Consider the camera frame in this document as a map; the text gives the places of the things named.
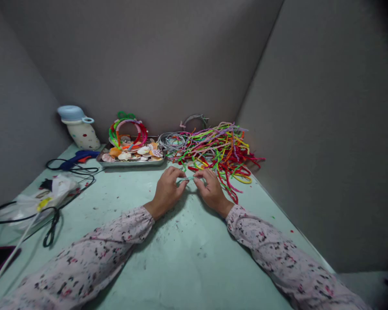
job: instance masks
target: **thermos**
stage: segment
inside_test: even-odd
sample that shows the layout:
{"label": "thermos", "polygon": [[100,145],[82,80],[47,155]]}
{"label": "thermos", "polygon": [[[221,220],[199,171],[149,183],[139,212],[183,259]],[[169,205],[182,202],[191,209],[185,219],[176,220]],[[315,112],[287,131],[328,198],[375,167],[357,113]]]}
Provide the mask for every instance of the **thermos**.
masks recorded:
{"label": "thermos", "polygon": [[93,118],[86,117],[82,109],[75,105],[63,105],[57,109],[62,122],[67,125],[76,145],[82,150],[96,150],[100,142],[92,127]]}

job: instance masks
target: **hand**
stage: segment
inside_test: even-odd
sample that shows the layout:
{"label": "hand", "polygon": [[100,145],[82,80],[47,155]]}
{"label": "hand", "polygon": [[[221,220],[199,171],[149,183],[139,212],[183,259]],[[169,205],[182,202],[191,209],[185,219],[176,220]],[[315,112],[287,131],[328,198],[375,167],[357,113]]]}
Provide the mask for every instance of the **hand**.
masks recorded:
{"label": "hand", "polygon": [[177,187],[176,182],[178,177],[187,176],[175,167],[168,167],[158,180],[154,199],[144,205],[144,208],[151,213],[155,221],[162,217],[168,210],[172,209],[181,198],[189,181],[184,180]]}
{"label": "hand", "polygon": [[[234,207],[234,203],[224,196],[223,189],[214,172],[211,169],[204,169],[197,171],[194,177],[194,183],[207,205],[220,214],[222,218],[226,218]],[[207,186],[204,186],[204,182],[197,178],[206,179]]]}

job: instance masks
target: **green table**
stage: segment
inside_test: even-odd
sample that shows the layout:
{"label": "green table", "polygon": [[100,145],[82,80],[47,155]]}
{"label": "green table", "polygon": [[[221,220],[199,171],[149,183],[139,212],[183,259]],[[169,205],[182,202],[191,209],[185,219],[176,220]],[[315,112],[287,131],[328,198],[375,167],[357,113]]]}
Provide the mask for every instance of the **green table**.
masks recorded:
{"label": "green table", "polygon": [[[69,159],[76,151],[72,145],[59,158]],[[98,173],[96,183],[62,210],[52,247],[42,246],[48,226],[22,243],[20,256],[0,280],[0,298],[62,248],[122,211],[150,201],[167,165],[171,163]],[[84,166],[100,167],[95,159]],[[40,183],[53,175],[57,173],[45,170],[23,193],[33,195]],[[333,272],[254,177],[249,185],[234,179],[233,183],[244,191],[238,194],[243,207],[271,222]],[[119,277],[86,309],[291,309],[250,254],[231,238],[225,223],[202,202],[196,189],[193,182],[188,184],[183,199],[155,224]],[[11,227],[0,225],[0,246],[15,245],[20,236]]]}

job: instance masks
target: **blue glue gun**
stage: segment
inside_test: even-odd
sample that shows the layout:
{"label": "blue glue gun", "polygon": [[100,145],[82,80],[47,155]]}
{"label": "blue glue gun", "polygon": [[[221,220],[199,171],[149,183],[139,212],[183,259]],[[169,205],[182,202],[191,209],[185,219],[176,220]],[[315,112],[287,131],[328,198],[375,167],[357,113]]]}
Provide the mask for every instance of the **blue glue gun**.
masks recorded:
{"label": "blue glue gun", "polygon": [[77,151],[76,156],[61,164],[59,169],[63,171],[69,171],[73,168],[74,164],[76,164],[78,160],[86,157],[96,158],[98,154],[99,152],[95,151]]}

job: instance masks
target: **plastic bag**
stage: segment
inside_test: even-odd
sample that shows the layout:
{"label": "plastic bag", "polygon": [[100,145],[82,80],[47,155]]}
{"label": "plastic bag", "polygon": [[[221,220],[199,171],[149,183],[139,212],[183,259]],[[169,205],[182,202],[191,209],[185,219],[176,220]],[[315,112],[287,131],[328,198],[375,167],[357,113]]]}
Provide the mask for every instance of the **plastic bag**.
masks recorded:
{"label": "plastic bag", "polygon": [[[24,217],[34,215],[38,211],[39,204],[51,198],[44,208],[58,207],[67,195],[78,187],[78,183],[70,176],[69,173],[61,173],[52,181],[52,191],[41,190],[35,196],[19,195],[16,203],[0,210],[0,220],[18,220]],[[34,225],[39,224],[49,214],[53,213],[52,209],[43,211],[37,218]],[[10,223],[16,230],[23,232],[29,226],[29,220]]]}

